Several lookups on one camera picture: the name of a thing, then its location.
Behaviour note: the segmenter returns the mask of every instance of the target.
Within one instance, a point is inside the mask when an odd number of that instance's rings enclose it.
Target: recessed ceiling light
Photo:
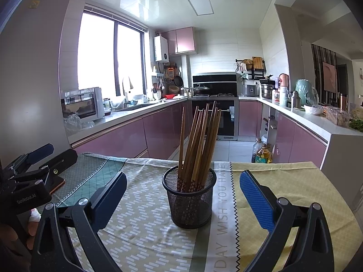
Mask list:
[[[210,0],[188,0],[188,1],[197,16],[214,14]]]

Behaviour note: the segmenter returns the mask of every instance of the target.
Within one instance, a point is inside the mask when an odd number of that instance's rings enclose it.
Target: wooden cutting board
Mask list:
[[[264,63],[262,62],[262,57],[252,57],[253,60],[253,68],[264,70]]]

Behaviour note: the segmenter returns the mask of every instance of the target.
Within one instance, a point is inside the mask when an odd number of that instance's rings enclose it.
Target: utensil holder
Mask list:
[[[213,186],[217,176],[209,169],[204,188],[197,192],[178,192],[178,166],[167,170],[163,186],[168,194],[171,219],[184,229],[204,226],[212,217]]]

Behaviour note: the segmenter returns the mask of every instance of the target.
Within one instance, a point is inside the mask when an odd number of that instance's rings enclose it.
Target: green vegetable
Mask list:
[[[352,120],[349,124],[349,127],[363,132],[363,120]]]

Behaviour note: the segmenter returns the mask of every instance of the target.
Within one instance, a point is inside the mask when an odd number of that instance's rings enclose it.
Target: kitchen sink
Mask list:
[[[154,103],[144,103],[144,104],[133,105],[133,106],[126,107],[126,108],[123,108],[123,109],[118,109],[115,112],[119,112],[119,111],[133,111],[135,109],[147,107],[147,106],[150,106],[150,105],[153,105],[153,104]]]

